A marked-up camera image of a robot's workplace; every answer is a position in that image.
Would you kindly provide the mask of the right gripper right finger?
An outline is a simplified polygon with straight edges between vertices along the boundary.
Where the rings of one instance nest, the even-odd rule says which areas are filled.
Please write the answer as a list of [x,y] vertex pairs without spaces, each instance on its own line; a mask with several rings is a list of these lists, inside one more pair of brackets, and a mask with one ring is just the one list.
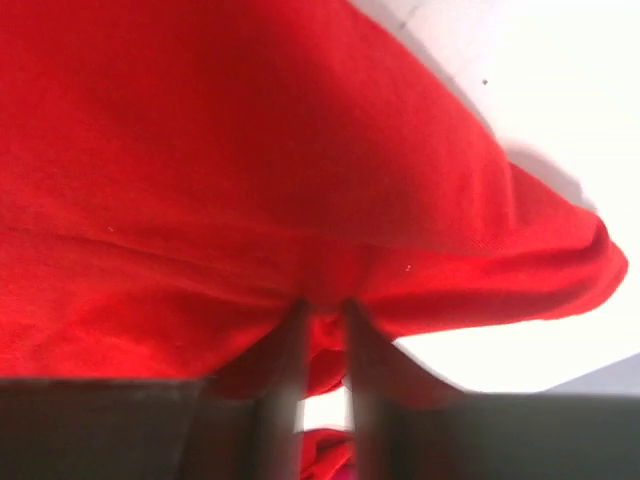
[[358,478],[638,478],[638,396],[463,391],[344,313]]

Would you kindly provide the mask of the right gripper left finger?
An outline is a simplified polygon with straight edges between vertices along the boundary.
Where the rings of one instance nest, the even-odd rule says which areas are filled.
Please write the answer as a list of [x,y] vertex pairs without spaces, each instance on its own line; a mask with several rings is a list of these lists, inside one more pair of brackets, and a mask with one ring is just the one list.
[[295,478],[309,311],[197,379],[3,379],[2,477]]

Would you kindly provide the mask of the red t shirt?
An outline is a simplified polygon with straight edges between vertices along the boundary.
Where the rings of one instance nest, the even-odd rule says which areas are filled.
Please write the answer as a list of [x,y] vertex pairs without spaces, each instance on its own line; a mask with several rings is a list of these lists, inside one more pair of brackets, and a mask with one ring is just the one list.
[[1,5],[1,382],[201,378],[303,300],[293,479],[358,478],[345,302],[394,344],[628,267],[348,1]]

